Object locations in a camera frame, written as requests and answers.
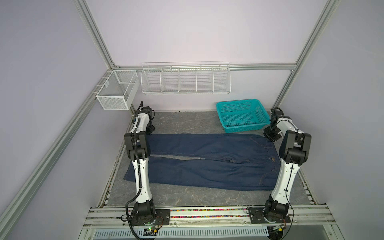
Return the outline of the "teal plastic basket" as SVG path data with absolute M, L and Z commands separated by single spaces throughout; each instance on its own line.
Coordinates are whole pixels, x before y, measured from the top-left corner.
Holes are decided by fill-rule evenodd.
M 270 124 L 270 116 L 259 100 L 236 100 L 216 104 L 225 133 L 260 130 Z

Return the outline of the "dark blue denim trousers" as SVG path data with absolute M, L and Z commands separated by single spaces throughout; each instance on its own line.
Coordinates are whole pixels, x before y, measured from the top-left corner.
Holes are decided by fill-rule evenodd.
M 149 182 L 235 191 L 271 191 L 280 171 L 275 145 L 246 134 L 125 134 L 128 157 L 134 147 L 149 153 Z

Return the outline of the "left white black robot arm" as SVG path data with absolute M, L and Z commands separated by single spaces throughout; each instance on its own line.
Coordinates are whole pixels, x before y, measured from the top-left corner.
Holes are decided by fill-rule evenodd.
M 148 134 L 152 132 L 154 111 L 140 103 L 133 113 L 132 129 L 124 135 L 128 158 L 135 173 L 136 195 L 126 203 L 134 203 L 128 219 L 134 224 L 150 225 L 156 221 L 156 210 L 149 181 L 149 157 L 151 149 Z

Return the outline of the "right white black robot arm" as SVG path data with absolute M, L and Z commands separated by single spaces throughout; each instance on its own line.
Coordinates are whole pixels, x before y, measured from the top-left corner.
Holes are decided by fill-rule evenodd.
M 270 126 L 263 132 L 264 136 L 273 142 L 282 139 L 278 152 L 281 167 L 277 183 L 263 211 L 266 221 L 275 223 L 288 216 L 294 179 L 300 167 L 309 158 L 312 135 L 300 130 L 279 107 L 272 109 Z

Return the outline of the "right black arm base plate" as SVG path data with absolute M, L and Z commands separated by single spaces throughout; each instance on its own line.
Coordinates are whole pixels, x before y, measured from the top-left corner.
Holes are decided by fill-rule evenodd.
M 284 216 L 275 212 L 266 214 L 265 208 L 247 207 L 246 213 L 249 215 L 252 224 L 288 224 L 292 222 L 289 215 Z

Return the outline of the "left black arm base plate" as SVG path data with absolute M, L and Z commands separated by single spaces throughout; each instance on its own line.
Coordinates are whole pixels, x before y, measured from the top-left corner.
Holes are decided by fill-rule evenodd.
M 170 219 L 170 209 L 156 209 L 153 213 L 145 213 L 144 211 L 133 211 L 130 215 L 129 222 L 132 226 L 167 226 L 170 224 Z

